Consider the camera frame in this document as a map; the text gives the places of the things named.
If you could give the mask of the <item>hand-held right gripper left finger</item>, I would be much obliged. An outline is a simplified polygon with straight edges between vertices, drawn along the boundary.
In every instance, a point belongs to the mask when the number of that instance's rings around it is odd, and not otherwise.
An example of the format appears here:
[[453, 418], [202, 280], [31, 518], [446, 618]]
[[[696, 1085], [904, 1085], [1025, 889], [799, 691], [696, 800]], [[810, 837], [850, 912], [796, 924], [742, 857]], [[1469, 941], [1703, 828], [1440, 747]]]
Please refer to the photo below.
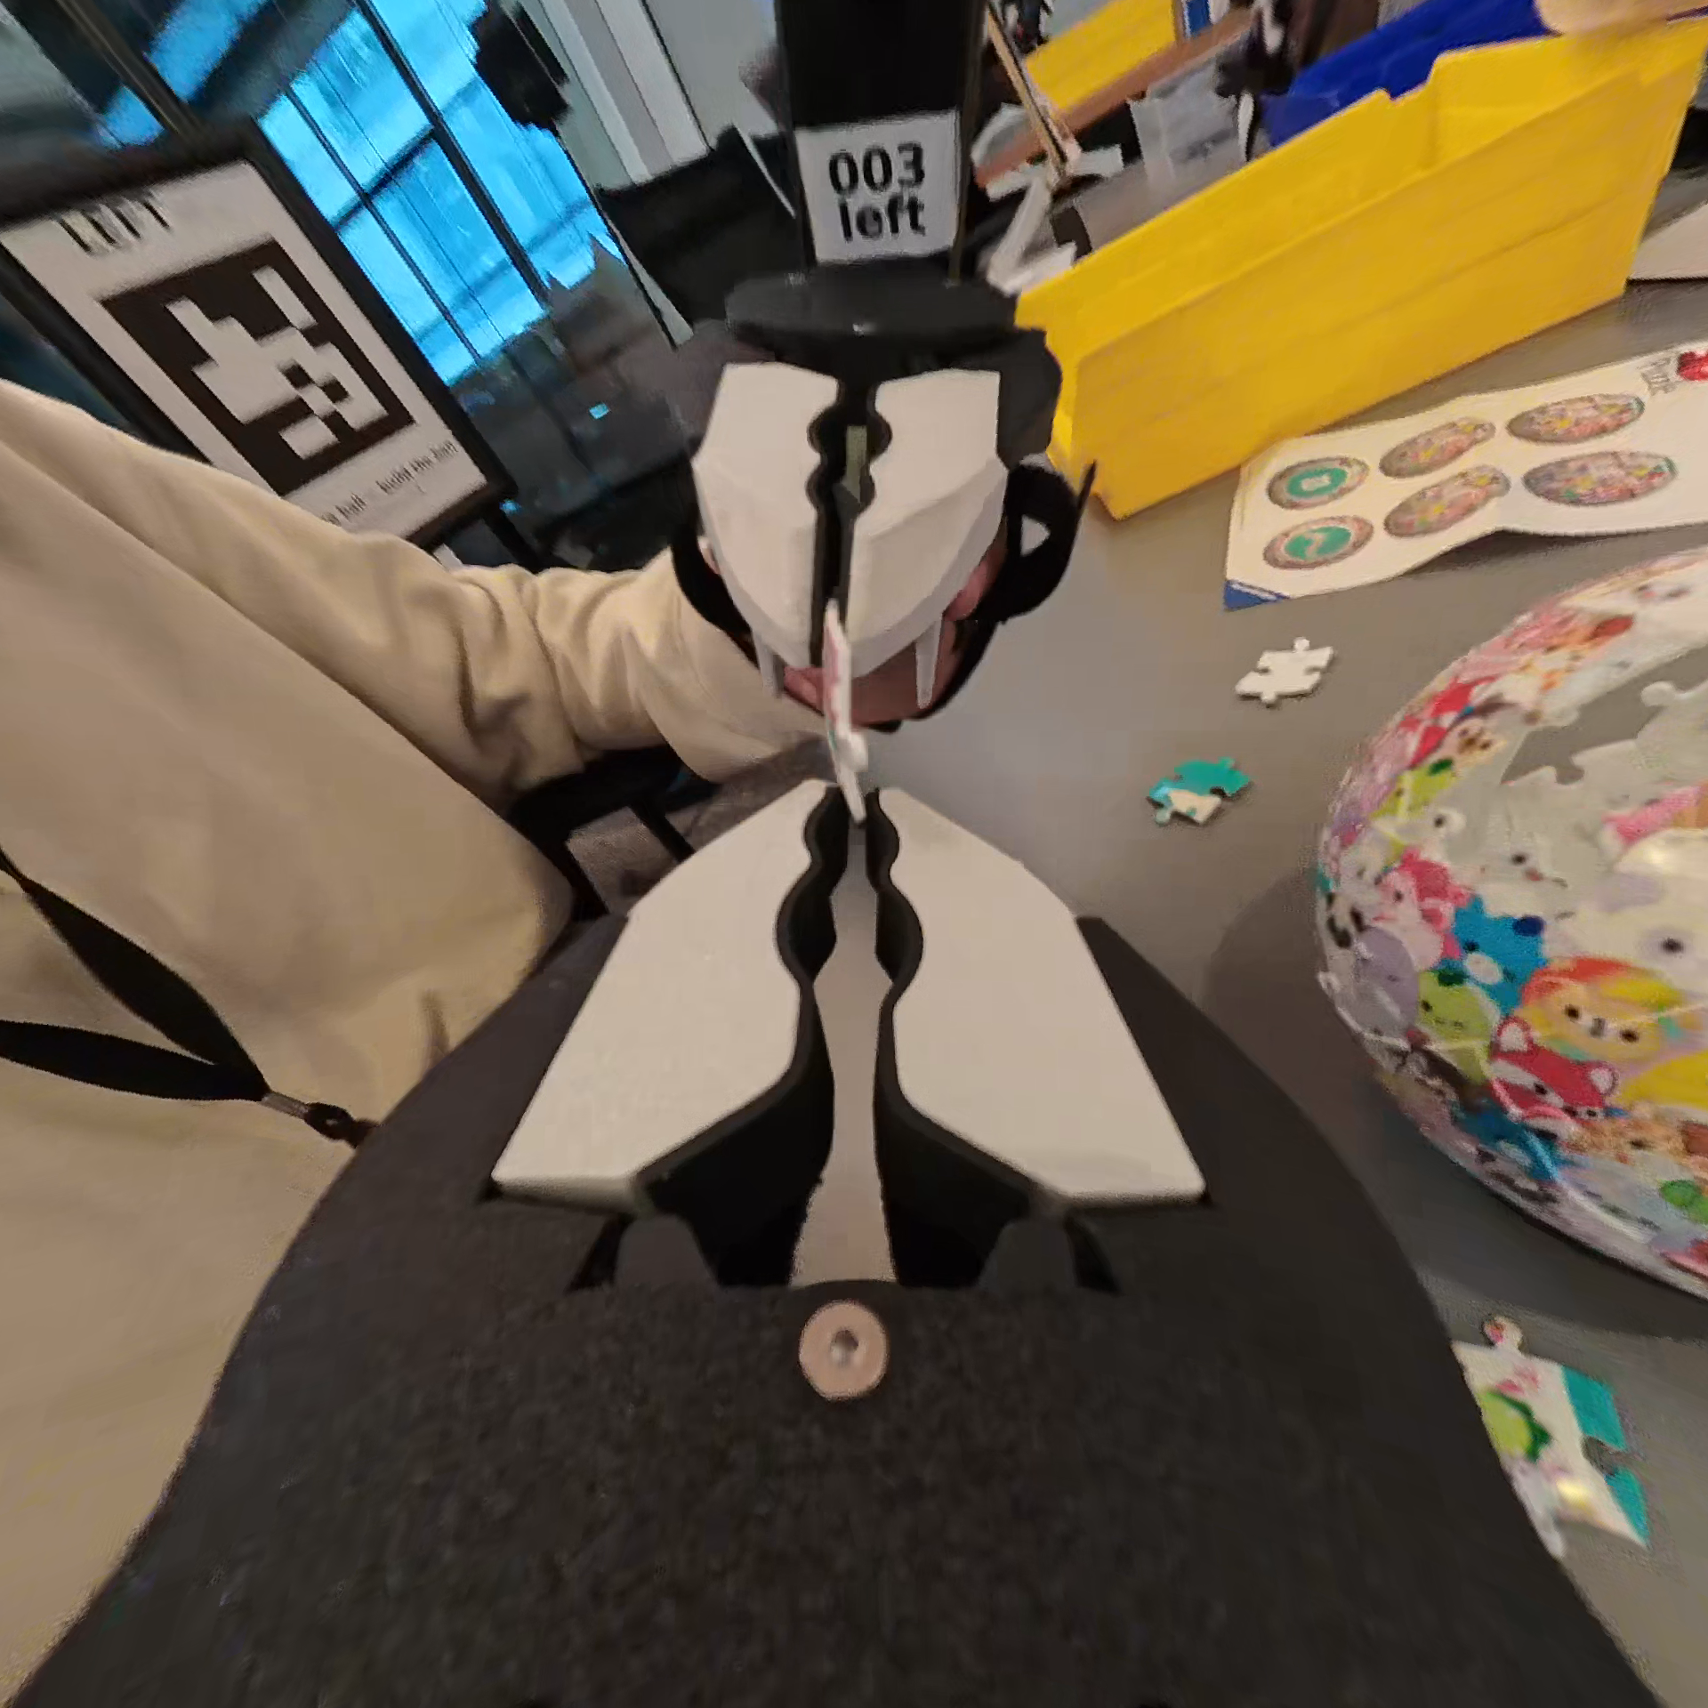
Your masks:
[[727, 1288], [793, 1279], [836, 1130], [816, 985], [841, 793], [802, 784], [660, 881], [612, 938], [492, 1168], [496, 1194], [683, 1223]]

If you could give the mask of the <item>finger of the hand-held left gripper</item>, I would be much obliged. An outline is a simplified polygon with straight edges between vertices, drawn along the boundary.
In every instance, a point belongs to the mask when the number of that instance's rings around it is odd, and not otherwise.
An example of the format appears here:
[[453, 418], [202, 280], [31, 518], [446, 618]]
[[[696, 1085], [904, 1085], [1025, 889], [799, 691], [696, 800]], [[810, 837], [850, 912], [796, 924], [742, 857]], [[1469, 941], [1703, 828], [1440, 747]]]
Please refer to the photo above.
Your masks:
[[1000, 377], [938, 370], [878, 386], [887, 432], [852, 523], [845, 636], [864, 677], [940, 628], [991, 548], [1010, 470], [997, 449]]
[[820, 635], [812, 432], [827, 412], [827, 374], [784, 362], [729, 367], [691, 460], [699, 533], [768, 672], [808, 669]]

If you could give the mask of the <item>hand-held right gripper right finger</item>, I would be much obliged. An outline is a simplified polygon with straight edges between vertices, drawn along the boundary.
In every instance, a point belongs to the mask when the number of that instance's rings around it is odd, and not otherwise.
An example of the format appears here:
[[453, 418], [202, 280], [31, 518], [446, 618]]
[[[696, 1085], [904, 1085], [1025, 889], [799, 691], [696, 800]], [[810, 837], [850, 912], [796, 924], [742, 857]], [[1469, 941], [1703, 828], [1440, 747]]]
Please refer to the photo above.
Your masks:
[[1002, 1235], [1195, 1207], [1207, 1180], [1071, 907], [902, 790], [869, 800], [888, 976], [873, 1144], [890, 1263], [967, 1290]]

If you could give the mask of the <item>colourful puzzle piece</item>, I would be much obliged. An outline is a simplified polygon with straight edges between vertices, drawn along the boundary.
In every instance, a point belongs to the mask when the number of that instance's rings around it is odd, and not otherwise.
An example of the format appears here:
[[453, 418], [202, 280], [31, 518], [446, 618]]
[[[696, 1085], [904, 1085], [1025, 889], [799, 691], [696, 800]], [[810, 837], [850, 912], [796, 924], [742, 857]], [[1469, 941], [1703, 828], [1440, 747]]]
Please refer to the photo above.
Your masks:
[[1481, 1340], [1457, 1340], [1455, 1355], [1512, 1490], [1553, 1560], [1566, 1558], [1569, 1528], [1652, 1547], [1649, 1498], [1603, 1380], [1532, 1355], [1508, 1316], [1484, 1318]]
[[869, 769], [869, 747], [852, 714], [856, 675], [852, 669], [852, 646], [836, 599], [830, 599], [824, 608], [820, 643], [820, 712], [826, 750], [847, 812], [852, 823], [863, 825], [867, 822], [864, 776]]

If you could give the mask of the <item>colourful puzzle ball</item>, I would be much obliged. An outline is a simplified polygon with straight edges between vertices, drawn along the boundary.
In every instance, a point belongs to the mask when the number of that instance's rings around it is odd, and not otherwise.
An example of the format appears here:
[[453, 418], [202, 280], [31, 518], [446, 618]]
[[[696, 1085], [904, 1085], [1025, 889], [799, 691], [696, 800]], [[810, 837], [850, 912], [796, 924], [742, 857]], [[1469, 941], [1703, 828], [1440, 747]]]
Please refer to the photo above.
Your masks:
[[1317, 985], [1446, 1158], [1706, 1292], [1704, 549], [1553, 594], [1369, 739], [1315, 848]]

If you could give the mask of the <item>person's left forearm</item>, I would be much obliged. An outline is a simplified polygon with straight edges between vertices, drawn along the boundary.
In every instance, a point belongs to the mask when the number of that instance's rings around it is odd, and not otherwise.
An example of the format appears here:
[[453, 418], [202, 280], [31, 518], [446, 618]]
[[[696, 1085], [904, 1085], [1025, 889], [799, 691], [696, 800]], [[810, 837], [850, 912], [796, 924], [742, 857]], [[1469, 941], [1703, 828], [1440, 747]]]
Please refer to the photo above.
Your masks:
[[167, 643], [255, 633], [352, 693], [489, 803], [669, 747], [715, 784], [808, 745], [808, 707], [640, 569], [448, 569], [5, 382], [5, 561]]

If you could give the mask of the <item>teal and white puzzle piece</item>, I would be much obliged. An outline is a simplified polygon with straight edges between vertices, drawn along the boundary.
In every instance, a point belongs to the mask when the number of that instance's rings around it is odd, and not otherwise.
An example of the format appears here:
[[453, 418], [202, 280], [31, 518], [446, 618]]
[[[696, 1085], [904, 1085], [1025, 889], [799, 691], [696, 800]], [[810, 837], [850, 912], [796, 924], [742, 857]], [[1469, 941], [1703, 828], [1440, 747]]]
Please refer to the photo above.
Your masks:
[[1248, 772], [1230, 757], [1181, 760], [1146, 796], [1155, 823], [1205, 825], [1251, 787]]

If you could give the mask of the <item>paper sheet with ball pictures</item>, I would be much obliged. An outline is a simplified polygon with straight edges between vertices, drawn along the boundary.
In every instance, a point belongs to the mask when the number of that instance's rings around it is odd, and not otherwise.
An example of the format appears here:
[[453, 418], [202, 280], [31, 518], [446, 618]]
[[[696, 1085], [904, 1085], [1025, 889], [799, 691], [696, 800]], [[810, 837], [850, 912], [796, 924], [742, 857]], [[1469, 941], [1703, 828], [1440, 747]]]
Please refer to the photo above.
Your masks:
[[1277, 444], [1242, 473], [1228, 613], [1385, 583], [1495, 535], [1706, 520], [1706, 346]]

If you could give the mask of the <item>person's left hand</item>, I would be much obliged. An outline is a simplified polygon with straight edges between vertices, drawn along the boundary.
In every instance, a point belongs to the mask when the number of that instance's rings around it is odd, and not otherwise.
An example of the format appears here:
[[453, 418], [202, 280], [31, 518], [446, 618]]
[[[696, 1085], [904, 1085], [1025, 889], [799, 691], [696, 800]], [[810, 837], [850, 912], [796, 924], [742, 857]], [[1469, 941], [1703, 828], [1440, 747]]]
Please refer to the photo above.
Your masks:
[[992, 539], [941, 615], [908, 639], [894, 658], [850, 682], [849, 709], [856, 727], [894, 730], [909, 720], [924, 720], [964, 687], [991, 640], [983, 606], [1007, 556], [1005, 543]]

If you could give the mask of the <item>yellow plastic bin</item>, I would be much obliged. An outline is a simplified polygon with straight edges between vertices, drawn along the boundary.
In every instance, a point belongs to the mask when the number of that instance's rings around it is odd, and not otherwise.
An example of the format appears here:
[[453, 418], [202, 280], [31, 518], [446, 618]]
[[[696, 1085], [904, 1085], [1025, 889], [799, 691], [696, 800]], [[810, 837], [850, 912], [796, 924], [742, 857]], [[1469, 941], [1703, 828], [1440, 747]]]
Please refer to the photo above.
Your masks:
[[1704, 23], [1451, 51], [1025, 294], [1112, 518], [1613, 304]]

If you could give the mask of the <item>window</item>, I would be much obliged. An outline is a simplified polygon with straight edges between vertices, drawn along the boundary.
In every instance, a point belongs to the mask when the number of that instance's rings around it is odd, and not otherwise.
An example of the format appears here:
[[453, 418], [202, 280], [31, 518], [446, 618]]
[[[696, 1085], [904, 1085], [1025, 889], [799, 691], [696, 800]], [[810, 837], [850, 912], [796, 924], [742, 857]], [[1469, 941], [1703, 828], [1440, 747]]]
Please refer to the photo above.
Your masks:
[[446, 382], [568, 324], [593, 280], [639, 300], [563, 149], [569, 67], [522, 5], [116, 5], [199, 120], [255, 123]]

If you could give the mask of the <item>black framed sign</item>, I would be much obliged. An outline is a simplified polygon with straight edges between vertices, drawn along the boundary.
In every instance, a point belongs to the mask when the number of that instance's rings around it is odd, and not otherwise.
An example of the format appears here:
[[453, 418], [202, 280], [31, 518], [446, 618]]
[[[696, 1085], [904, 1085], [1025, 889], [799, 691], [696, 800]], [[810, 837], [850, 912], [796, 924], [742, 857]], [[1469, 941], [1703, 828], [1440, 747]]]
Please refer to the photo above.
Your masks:
[[5, 300], [142, 438], [352, 532], [524, 545], [519, 487], [266, 139], [5, 181]]

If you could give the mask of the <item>person's beige sweatshirt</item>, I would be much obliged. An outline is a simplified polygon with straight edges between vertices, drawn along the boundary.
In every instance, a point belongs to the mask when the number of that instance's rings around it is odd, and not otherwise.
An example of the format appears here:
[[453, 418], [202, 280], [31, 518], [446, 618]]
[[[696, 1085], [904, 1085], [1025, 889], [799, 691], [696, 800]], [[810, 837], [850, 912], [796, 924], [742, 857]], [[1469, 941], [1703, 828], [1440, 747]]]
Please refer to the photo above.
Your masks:
[[[38, 885], [207, 999], [269, 1085], [384, 1118], [565, 928], [568, 890], [444, 776], [5, 830]], [[5, 1066], [5, 1699], [159, 1504], [234, 1338], [348, 1151], [255, 1102]]]

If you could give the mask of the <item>blue plastic bin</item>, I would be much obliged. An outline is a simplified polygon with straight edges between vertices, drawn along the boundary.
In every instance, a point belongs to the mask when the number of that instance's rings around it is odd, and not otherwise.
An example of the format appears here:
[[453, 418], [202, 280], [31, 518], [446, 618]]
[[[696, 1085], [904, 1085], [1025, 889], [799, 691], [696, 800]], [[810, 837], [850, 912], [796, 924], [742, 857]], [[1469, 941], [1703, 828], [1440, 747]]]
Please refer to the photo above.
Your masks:
[[1422, 2], [1299, 72], [1265, 98], [1272, 147], [1306, 134], [1373, 93], [1401, 98], [1422, 87], [1446, 54], [1545, 36], [1534, 2]]

